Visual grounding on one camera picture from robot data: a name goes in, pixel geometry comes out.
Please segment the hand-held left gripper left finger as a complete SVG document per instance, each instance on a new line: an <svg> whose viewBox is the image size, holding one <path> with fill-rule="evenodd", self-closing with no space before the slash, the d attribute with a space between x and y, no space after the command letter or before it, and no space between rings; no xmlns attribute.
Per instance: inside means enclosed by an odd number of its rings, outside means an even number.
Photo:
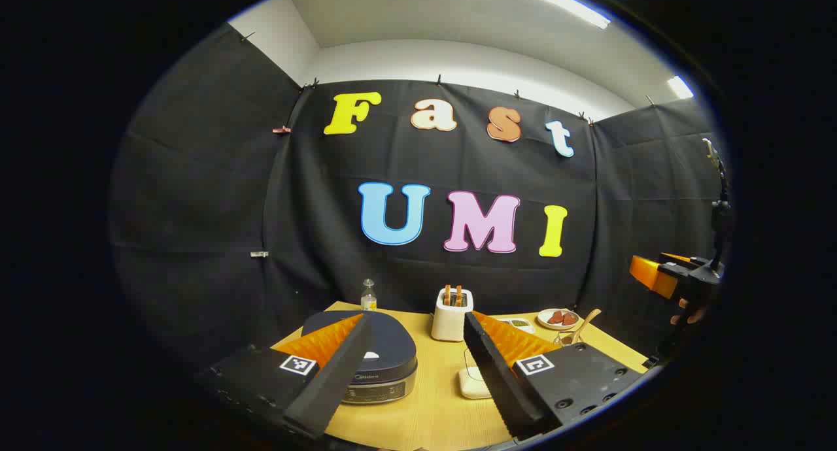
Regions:
<svg viewBox="0 0 837 451"><path fill-rule="evenodd" d="M275 348L240 350L196 374L201 389L260 427L319 439L371 340L360 312Z"/></svg>

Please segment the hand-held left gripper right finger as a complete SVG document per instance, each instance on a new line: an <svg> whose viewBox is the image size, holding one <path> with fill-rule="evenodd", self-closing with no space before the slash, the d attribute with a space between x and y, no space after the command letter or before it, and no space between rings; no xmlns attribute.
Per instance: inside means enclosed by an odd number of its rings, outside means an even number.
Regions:
<svg viewBox="0 0 837 451"><path fill-rule="evenodd" d="M464 315L464 341L506 430L521 441L594 416L641 376L585 342L559 346L476 311Z"/></svg>

